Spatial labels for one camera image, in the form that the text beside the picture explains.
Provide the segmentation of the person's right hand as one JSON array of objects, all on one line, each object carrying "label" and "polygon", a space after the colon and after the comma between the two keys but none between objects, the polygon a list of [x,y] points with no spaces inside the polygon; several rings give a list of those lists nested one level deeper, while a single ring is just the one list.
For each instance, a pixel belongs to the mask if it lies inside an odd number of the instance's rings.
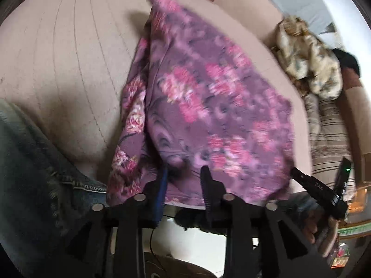
[{"label": "person's right hand", "polygon": [[[304,227],[302,228],[302,233],[309,240],[309,242],[314,245],[318,238],[315,234],[319,232],[318,222],[323,217],[323,213],[320,210],[311,210],[308,213],[307,218],[304,221]],[[333,248],[338,235],[339,221],[335,220],[333,217],[328,219],[328,232],[325,233],[325,237],[319,242],[318,252],[323,256],[328,256],[329,252]]]}]

